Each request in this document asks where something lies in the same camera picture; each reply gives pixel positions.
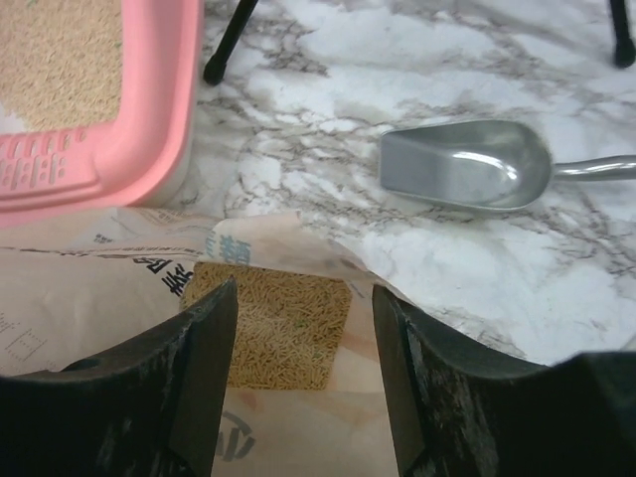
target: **pink plastic basket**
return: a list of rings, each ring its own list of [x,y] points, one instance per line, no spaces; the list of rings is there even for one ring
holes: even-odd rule
[[[170,199],[189,163],[201,0],[122,0],[113,122],[0,135],[0,228],[82,209]]]

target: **grain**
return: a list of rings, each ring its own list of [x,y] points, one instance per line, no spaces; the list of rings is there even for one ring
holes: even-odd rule
[[[31,130],[114,119],[121,0],[0,1],[0,103]]]
[[[194,303],[231,275],[238,284],[238,326],[229,386],[325,389],[351,303],[347,285],[317,276],[199,263],[182,305]]]

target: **marble countertop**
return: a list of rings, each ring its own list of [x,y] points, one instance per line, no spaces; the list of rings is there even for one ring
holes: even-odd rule
[[[207,2],[205,57],[235,5]],[[263,0],[225,81],[201,85],[171,206],[300,211],[422,309],[518,357],[620,348],[636,335],[634,183],[554,184],[480,218],[377,180],[383,132],[470,118],[526,122],[556,162],[636,153],[636,67],[614,69],[612,51],[598,0]]]

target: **tripod leg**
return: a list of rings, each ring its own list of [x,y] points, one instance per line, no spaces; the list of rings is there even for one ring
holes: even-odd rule
[[[634,41],[629,34],[629,18],[625,1],[609,0],[614,34],[616,36],[614,65],[618,68],[631,67],[634,64],[634,60],[636,60],[636,48],[634,48]]]
[[[240,0],[237,9],[230,19],[228,29],[221,38],[217,51],[212,55],[206,64],[203,72],[203,79],[207,84],[216,86],[223,81],[226,73],[226,66],[230,55],[239,41],[251,12],[253,12],[258,0]]]

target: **silver scoop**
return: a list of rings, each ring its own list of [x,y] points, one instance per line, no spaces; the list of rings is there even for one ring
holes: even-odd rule
[[[636,179],[636,155],[553,164],[541,137],[514,121],[391,131],[380,149],[380,184],[388,191],[475,211],[522,209],[551,180]]]

